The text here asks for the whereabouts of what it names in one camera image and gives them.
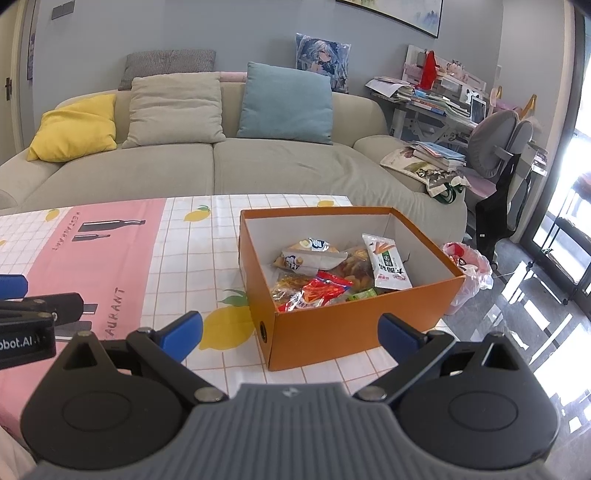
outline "framed painting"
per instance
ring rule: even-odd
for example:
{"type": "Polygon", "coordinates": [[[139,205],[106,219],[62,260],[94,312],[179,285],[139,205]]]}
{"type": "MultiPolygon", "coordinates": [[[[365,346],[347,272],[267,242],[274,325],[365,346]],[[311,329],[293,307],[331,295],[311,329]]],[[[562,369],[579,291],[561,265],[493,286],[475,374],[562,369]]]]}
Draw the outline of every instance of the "framed painting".
{"type": "Polygon", "coordinates": [[[443,0],[337,0],[393,18],[439,38],[443,0]]]}

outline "black door frame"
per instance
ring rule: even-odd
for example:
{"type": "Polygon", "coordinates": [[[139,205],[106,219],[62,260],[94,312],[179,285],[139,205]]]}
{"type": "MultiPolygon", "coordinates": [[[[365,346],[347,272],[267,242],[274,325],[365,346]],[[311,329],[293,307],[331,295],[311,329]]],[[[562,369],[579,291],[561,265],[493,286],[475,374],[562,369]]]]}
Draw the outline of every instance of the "black door frame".
{"type": "Polygon", "coordinates": [[[534,214],[530,219],[523,236],[521,237],[520,244],[525,250],[534,258],[536,264],[542,267],[542,269],[550,276],[550,278],[561,288],[567,296],[572,291],[572,283],[568,280],[566,275],[547,258],[543,253],[539,245],[534,242],[534,236],[537,233],[542,221],[544,220],[545,214],[548,211],[550,201],[554,195],[558,179],[560,177],[560,170],[564,155],[569,147],[570,141],[573,138],[575,126],[577,124],[577,117],[579,116],[579,106],[581,103],[581,95],[583,91],[583,79],[585,75],[585,17],[579,11],[578,8],[574,9],[574,59],[573,59],[573,79],[571,82],[569,104],[566,111],[566,117],[564,119],[564,127],[562,134],[560,135],[560,141],[558,143],[558,149],[554,158],[554,163],[548,174],[548,180],[544,186],[544,190],[540,196],[540,199],[535,208],[534,214]]]}

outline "door frame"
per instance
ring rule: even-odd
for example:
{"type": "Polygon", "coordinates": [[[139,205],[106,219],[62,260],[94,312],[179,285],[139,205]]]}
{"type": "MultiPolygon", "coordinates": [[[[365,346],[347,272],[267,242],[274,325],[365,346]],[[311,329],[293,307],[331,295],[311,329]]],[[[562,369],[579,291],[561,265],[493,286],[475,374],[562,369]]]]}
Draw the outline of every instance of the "door frame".
{"type": "Polygon", "coordinates": [[[17,18],[12,36],[12,51],[10,61],[10,78],[12,79],[11,117],[12,134],[14,136],[14,147],[17,153],[24,150],[21,126],[21,97],[20,97],[20,67],[21,67],[21,40],[25,27],[25,13],[29,0],[17,0],[17,18]]]}
{"type": "Polygon", "coordinates": [[[525,228],[524,234],[520,240],[520,244],[532,256],[536,264],[541,266],[558,287],[565,291],[567,295],[570,295],[571,293],[572,284],[559,267],[542,253],[540,246],[534,242],[534,237],[544,220],[548,207],[550,206],[550,202],[560,178],[560,170],[562,168],[564,156],[575,133],[585,75],[585,43],[585,17],[578,8],[575,8],[573,78],[571,81],[569,104],[564,119],[564,126],[560,135],[554,163],[548,174],[548,179],[532,218],[525,228]]]}

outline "cardboard box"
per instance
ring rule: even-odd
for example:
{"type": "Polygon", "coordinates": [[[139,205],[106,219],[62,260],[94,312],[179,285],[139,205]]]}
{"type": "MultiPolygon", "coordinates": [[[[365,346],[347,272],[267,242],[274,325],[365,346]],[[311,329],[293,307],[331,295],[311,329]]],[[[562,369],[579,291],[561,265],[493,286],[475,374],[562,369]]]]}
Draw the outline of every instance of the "cardboard box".
{"type": "Polygon", "coordinates": [[[393,313],[419,331],[437,324],[464,282],[462,271],[400,212],[382,207],[243,210],[239,263],[255,331],[269,370],[315,364],[379,346],[377,324],[393,313]],[[363,233],[396,241],[414,288],[366,300],[279,313],[269,292],[281,250],[303,238],[336,248],[363,245],[363,233]]]}

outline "black bag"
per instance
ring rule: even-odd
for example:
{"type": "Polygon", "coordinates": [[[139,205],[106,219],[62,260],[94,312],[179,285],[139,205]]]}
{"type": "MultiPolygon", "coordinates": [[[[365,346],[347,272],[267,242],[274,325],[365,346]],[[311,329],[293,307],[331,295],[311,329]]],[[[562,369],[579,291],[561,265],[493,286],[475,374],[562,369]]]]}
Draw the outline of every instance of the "black bag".
{"type": "MultiPolygon", "coordinates": [[[[509,229],[507,225],[507,200],[509,198],[509,186],[517,170],[520,158],[520,154],[511,157],[496,184],[496,192],[476,204],[476,248],[489,262],[493,261],[496,243],[499,240],[513,236],[517,231],[509,229]]],[[[528,175],[525,180],[526,192],[519,206],[515,223],[516,228],[519,225],[530,192],[530,179],[531,175],[528,175]]]]}

